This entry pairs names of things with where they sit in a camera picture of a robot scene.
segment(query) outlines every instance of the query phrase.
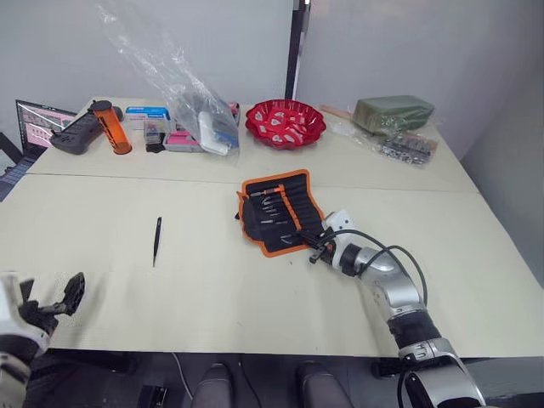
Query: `white table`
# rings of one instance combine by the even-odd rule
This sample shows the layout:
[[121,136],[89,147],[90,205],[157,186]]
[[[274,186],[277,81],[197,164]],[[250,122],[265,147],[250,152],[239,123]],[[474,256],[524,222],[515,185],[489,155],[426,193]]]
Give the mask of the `white table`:
[[[61,298],[67,279],[85,273],[81,308],[61,318],[53,347],[395,356],[353,279],[310,265],[309,251],[265,258],[242,237],[239,188],[27,175],[0,206],[2,268],[36,278],[42,302]],[[461,357],[544,353],[542,289],[479,194],[313,193],[325,213],[357,203],[348,210],[360,229],[414,254],[430,314]]]
[[[106,98],[123,111],[127,106],[160,105],[144,99]],[[88,152],[73,156],[49,149],[32,166],[30,173],[85,176],[130,177],[240,184],[246,179],[307,168],[312,184],[325,187],[372,188],[391,190],[430,190],[477,193],[446,142],[433,126],[425,133],[439,141],[436,155],[422,170],[404,163],[385,160],[346,136],[330,131],[316,144],[303,150],[277,151],[256,142],[246,130],[247,106],[240,120],[240,156],[238,160],[203,154],[163,151],[145,152],[142,132],[128,131],[133,151],[117,156],[105,137],[95,140]],[[327,120],[342,121],[326,114]]]

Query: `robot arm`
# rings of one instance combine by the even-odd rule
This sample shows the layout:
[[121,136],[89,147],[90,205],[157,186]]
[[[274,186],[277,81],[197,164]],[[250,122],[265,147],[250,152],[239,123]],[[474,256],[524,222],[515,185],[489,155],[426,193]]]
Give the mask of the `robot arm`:
[[[345,210],[334,212],[323,222],[327,233],[352,230]],[[383,253],[352,243],[352,234],[336,235],[328,245],[318,246],[310,258],[322,259],[344,274],[360,278],[367,286],[380,314],[399,347],[405,370],[406,391],[414,408],[473,408],[485,401],[450,342],[434,326],[416,286],[400,266]]]
[[83,273],[72,277],[62,302],[39,307],[29,301],[32,280],[19,283],[11,273],[0,274],[0,406],[20,408],[31,376],[31,362],[45,353],[56,315],[73,315],[85,291]]

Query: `red plastic basket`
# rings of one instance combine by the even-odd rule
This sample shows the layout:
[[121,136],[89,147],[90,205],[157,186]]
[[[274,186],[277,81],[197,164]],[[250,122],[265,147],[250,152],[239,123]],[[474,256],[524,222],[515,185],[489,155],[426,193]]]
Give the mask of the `red plastic basket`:
[[246,128],[255,139],[275,149],[294,150],[311,145],[326,129],[323,115],[291,99],[272,99],[246,113]]

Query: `wall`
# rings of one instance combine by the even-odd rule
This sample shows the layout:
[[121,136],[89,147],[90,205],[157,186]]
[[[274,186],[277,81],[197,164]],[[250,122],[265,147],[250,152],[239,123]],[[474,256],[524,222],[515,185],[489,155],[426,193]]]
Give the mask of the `wall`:
[[540,0],[312,0],[297,98],[413,94],[462,157],[541,58]]
[[[225,99],[283,96],[292,0],[129,1]],[[0,129],[17,144],[15,99],[79,111],[94,95],[159,95],[116,53],[93,1],[3,0],[0,37]]]
[[462,164],[544,287],[543,76],[513,90]]

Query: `orange container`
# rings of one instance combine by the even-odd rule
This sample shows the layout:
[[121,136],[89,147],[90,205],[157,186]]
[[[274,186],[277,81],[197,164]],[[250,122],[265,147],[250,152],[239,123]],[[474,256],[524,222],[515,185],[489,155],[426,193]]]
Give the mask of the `orange container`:
[[133,149],[109,100],[94,100],[88,109],[94,113],[102,125],[114,153],[126,155]]

